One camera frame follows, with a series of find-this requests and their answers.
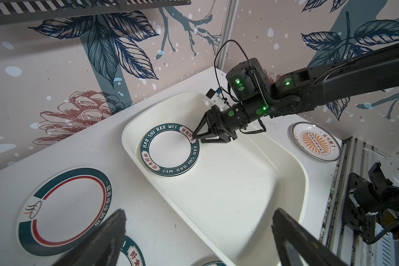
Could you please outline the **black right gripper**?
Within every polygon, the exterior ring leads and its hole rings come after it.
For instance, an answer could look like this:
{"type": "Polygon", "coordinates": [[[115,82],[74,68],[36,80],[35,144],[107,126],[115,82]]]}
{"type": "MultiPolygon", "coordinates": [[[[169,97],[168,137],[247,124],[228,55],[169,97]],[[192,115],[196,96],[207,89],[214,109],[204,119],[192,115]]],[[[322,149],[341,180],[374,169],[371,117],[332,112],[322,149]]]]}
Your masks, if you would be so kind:
{"type": "Polygon", "coordinates": [[[193,138],[203,144],[225,144],[237,139],[237,130],[245,135],[264,133],[267,129],[261,118],[269,115],[270,111],[270,107],[256,102],[237,103],[225,111],[220,111],[215,105],[203,116],[194,130],[193,138]],[[261,129],[247,131],[248,125],[256,120],[261,129]]]}

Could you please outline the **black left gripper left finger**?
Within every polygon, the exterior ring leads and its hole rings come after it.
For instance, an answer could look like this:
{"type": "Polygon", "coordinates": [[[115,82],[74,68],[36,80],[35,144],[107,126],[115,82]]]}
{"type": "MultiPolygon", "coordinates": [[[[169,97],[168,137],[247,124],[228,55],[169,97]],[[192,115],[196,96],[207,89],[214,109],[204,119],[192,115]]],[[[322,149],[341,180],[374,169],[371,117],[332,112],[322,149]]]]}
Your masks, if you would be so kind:
{"type": "Polygon", "coordinates": [[[126,216],[117,209],[78,246],[59,258],[55,266],[115,266],[125,238],[126,216]]]}

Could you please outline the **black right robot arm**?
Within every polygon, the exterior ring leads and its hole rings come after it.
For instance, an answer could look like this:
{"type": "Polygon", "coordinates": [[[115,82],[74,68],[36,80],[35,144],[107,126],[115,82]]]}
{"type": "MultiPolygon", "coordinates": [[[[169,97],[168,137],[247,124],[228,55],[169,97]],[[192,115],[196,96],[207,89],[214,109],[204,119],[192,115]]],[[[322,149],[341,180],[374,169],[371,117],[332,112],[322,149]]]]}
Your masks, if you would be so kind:
{"type": "Polygon", "coordinates": [[[193,133],[202,143],[229,143],[263,117],[300,114],[333,101],[399,86],[399,44],[352,59],[299,69],[271,83],[256,58],[226,75],[227,110],[212,106],[193,133]]]}

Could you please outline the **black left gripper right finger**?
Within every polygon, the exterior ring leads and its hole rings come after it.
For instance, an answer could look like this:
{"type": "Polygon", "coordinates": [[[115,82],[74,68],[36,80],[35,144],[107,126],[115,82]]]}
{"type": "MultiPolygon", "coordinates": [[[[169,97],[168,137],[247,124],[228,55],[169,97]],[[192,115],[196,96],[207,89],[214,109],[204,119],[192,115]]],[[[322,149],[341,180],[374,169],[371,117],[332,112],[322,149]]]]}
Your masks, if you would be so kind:
{"type": "Polygon", "coordinates": [[[283,266],[345,265],[281,208],[278,208],[273,215],[272,231],[280,263],[283,266]]]}

